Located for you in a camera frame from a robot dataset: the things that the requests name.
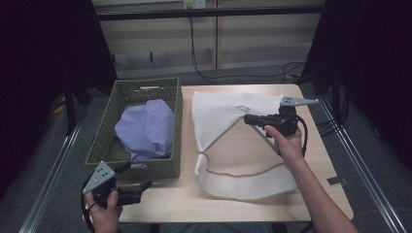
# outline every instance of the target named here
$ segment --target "cable on floor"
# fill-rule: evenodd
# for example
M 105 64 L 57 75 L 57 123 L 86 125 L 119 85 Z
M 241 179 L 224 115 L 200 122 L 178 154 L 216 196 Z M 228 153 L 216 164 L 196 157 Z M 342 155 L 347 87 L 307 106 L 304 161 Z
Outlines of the cable on floor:
M 286 74 L 288 72 L 291 72 L 291 71 L 297 69 L 298 67 L 300 67 L 302 64 L 305 63 L 305 61 L 300 61 L 300 62 L 294 61 L 294 62 L 286 63 L 283 66 L 283 72 L 279 73 L 279 74 L 275 74 L 275 75 L 261 75 L 261 76 L 259 76 L 259 75 L 230 75 L 230 76 L 215 76 L 215 77 L 205 76 L 202 73 L 200 73 L 199 69 L 197 68 L 196 56 L 195 56 L 195 53 L 194 53 L 194 32 L 193 32 L 194 30 L 193 30 L 193 18 L 192 17 L 189 18 L 189 22 L 190 22 L 190 36 L 191 36 L 191 63 L 193 65 L 194 71 L 197 73 L 197 75 L 199 75 L 204 81 L 206 81 L 208 83 L 220 84 L 220 83 L 217 83 L 213 80 L 215 80 L 215 79 L 224 79 L 224 78 L 247 78 L 247 77 L 275 78 L 275 77 L 279 77 L 279 76 L 284 76 L 285 78 L 281 82 L 281 83 L 283 83 L 286 79 Z M 286 66 L 288 66 L 290 64 L 297 64 L 297 65 L 290 68 L 290 70 L 285 70 Z
M 348 118 L 348 114 L 349 114 L 349 93 L 348 93 L 347 88 L 345 88 L 344 90 L 345 90 L 345 92 L 344 92 L 345 96 L 344 96 L 343 105 L 342 105 L 342 109 L 340 111 L 339 117 L 335 117 L 331 120 L 316 124 L 318 126 L 318 130 L 319 130 L 319 133 L 321 134 L 321 137 L 324 137 L 324 136 L 336 131 L 340 127 L 342 127 L 344 122 Z

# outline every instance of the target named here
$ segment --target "black curtain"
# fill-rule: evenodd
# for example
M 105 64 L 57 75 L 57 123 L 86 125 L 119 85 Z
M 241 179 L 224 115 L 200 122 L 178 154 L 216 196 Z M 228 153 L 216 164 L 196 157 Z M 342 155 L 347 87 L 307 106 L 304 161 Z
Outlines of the black curtain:
M 322 94 L 336 81 L 412 169 L 412 3 L 326 0 L 302 77 Z
M 88 87 L 110 94 L 117 76 L 99 22 L 72 18 L 94 15 L 90 0 L 3 1 L 0 8 L 2 196 L 33 153 L 54 99 L 74 93 L 87 104 Z

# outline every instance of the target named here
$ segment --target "gray floor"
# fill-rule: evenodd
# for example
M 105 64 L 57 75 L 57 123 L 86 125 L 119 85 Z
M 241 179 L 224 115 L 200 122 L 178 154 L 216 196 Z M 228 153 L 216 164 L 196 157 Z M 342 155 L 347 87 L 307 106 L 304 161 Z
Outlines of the gray floor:
M 282 66 L 263 66 L 254 68 L 237 68 L 216 71 L 202 71 L 203 75 L 231 75 L 237 77 L 214 80 L 221 84 L 231 83 L 281 83 L 283 76 L 256 77 L 256 75 L 271 75 L 282 73 Z M 155 77 L 180 77 L 183 84 L 210 84 L 194 72 L 178 74 L 162 74 Z M 311 83 L 301 87 L 305 97 L 314 98 Z M 56 186 L 48 205 L 38 225 L 37 232 L 87 232 L 80 211 L 80 187 L 83 179 L 89 173 L 84 166 L 88 148 L 96 132 L 108 100 L 107 96 L 93 91 L 94 98 L 90 105 L 78 111 L 79 117 L 85 114 L 81 131 L 72 147 L 65 166 L 62 168 Z M 311 106 L 311 114 L 316 122 L 327 120 L 321 106 Z M 369 123 L 356 103 L 350 102 L 350 112 L 345 128 L 353 139 L 362 158 L 374 178 L 387 195 L 406 229 L 412 231 L 412 172 L 405 168 L 395 156 L 391 146 L 384 138 L 377 138 L 374 128 Z M 50 115 L 43 130 L 41 143 L 27 163 L 26 169 L 11 185 L 0 202 L 0 232 L 18 232 L 24 223 L 33 203 L 37 200 L 45 179 L 53 166 L 65 140 L 66 116 L 64 112 Z M 390 227 L 376 207 L 360 174 L 356 170 L 348 153 L 342 147 L 335 134 L 323 137 L 326 149 L 339 177 L 347 179 L 344 190 L 354 210 L 354 224 L 360 232 L 391 232 Z M 290 232 L 300 232 L 306 226 L 305 222 L 288 223 Z M 144 224 L 123 224 L 125 232 L 148 232 L 149 226 Z

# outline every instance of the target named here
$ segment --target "green plastic basket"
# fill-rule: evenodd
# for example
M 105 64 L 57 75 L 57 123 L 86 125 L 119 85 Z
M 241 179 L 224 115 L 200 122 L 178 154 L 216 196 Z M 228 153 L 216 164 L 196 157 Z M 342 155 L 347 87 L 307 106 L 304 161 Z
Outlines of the green plastic basket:
M 120 181 L 147 178 L 177 178 L 181 166 L 183 96 L 178 78 L 144 81 L 116 81 L 100 126 L 86 158 L 86 166 L 94 169 L 100 161 L 116 168 L 130 159 L 115 125 L 126 106 L 144 105 L 148 100 L 162 99 L 175 114 L 172 155 L 169 158 L 132 161 L 132 168 L 118 175 Z

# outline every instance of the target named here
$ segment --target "metal pipe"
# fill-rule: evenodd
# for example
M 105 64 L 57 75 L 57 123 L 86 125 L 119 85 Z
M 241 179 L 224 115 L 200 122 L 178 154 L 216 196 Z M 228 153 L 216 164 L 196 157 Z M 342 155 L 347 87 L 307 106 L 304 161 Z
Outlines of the metal pipe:
M 327 117 L 332 120 L 333 113 L 332 107 L 327 102 L 325 97 L 321 97 L 322 107 L 325 110 Z M 406 233 L 406 228 L 399 217 L 399 214 L 396 212 L 393 204 L 382 190 L 378 182 L 373 177 L 366 163 L 364 162 L 361 154 L 358 152 L 355 147 L 352 139 L 349 137 L 345 128 L 336 122 L 331 122 L 335 127 L 336 135 L 339 138 L 342 146 L 345 148 L 346 152 L 349 155 L 349 158 L 352 160 L 355 168 L 360 175 L 366 189 L 369 191 L 370 196 L 375 202 L 376 207 L 380 211 L 385 222 L 388 224 L 391 232 L 393 233 Z
M 236 17 L 236 16 L 262 16 L 262 15 L 297 15 L 316 14 L 334 8 L 325 6 L 298 6 L 298 7 L 273 7 L 273 8 L 219 8 L 219 9 L 192 9 L 192 10 L 167 10 L 151 12 L 121 12 L 99 13 L 97 15 L 68 16 L 71 20 L 132 20 L 152 18 L 176 17 Z
M 49 176 L 47 177 L 39 196 L 34 202 L 33 207 L 27 214 L 19 230 L 19 233 L 36 232 L 37 227 L 42 220 L 43 214 L 52 198 L 53 190 L 58 182 L 58 177 L 64 168 L 64 164 L 66 163 L 68 156 L 70 155 L 70 150 L 77 140 L 77 137 L 83 125 L 83 121 L 86 118 L 87 109 L 88 106 L 80 108 L 79 121 L 77 122 L 76 127 L 73 129 L 73 132 L 70 135 L 66 135 L 66 139 L 61 147 L 61 150 L 58 153 L 54 164 L 52 165 L 51 172 L 49 173 Z

